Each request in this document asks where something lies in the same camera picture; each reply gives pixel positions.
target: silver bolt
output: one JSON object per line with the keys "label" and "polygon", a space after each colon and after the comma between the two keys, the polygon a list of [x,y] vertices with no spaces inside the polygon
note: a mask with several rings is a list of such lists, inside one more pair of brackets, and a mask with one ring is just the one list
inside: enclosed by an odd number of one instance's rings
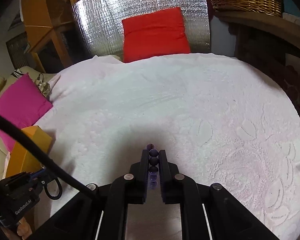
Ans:
{"label": "silver bolt", "polygon": [[178,173],[178,174],[174,175],[174,178],[177,180],[183,180],[185,178],[185,176],[181,173]]}
{"label": "silver bolt", "polygon": [[91,184],[87,185],[87,188],[90,190],[95,190],[97,188],[97,186],[95,184],[91,183]]}
{"label": "silver bolt", "polygon": [[134,178],[134,176],[133,176],[133,174],[128,173],[128,174],[124,175],[123,178],[125,180],[132,180]]}
{"label": "silver bolt", "polygon": [[213,183],[212,184],[212,187],[215,189],[215,190],[221,190],[223,188],[223,186],[220,184],[220,183]]}

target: orange box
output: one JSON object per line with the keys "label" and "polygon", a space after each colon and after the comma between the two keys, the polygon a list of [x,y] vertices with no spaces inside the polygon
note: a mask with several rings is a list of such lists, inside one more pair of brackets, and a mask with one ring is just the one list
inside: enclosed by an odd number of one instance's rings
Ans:
{"label": "orange box", "polygon": [[[47,153],[52,138],[39,126],[30,126],[21,129],[43,152]],[[39,161],[21,144],[15,143],[7,167],[6,178],[20,172],[36,172],[41,169]]]}

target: silver insulation sheet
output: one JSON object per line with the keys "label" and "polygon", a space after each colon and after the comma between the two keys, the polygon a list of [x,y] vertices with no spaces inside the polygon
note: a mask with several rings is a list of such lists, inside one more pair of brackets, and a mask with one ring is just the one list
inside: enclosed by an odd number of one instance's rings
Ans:
{"label": "silver insulation sheet", "polygon": [[172,7],[182,10],[191,51],[210,52],[207,0],[80,0],[73,11],[92,56],[122,56],[123,19]]}

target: white blanket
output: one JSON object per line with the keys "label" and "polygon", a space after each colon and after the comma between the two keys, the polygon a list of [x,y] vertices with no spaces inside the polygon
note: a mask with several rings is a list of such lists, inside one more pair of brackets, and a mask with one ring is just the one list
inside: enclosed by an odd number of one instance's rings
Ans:
{"label": "white blanket", "polygon": [[[280,239],[300,234],[300,118],[260,71],[188,54],[129,64],[94,57],[60,75],[37,125],[56,139],[50,157],[83,184],[111,183],[154,143],[197,183],[224,185]],[[58,201],[43,193],[37,224],[76,192],[64,185]],[[129,209],[126,239],[181,239],[178,205],[149,191]]]}

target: pink pillow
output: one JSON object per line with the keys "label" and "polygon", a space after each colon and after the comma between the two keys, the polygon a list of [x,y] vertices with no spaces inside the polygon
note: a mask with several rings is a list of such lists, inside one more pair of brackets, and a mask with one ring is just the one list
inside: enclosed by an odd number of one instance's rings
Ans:
{"label": "pink pillow", "polygon": [[[21,76],[0,97],[0,115],[19,129],[34,125],[51,108],[52,104],[28,74]],[[11,152],[15,140],[1,130],[0,137]]]}

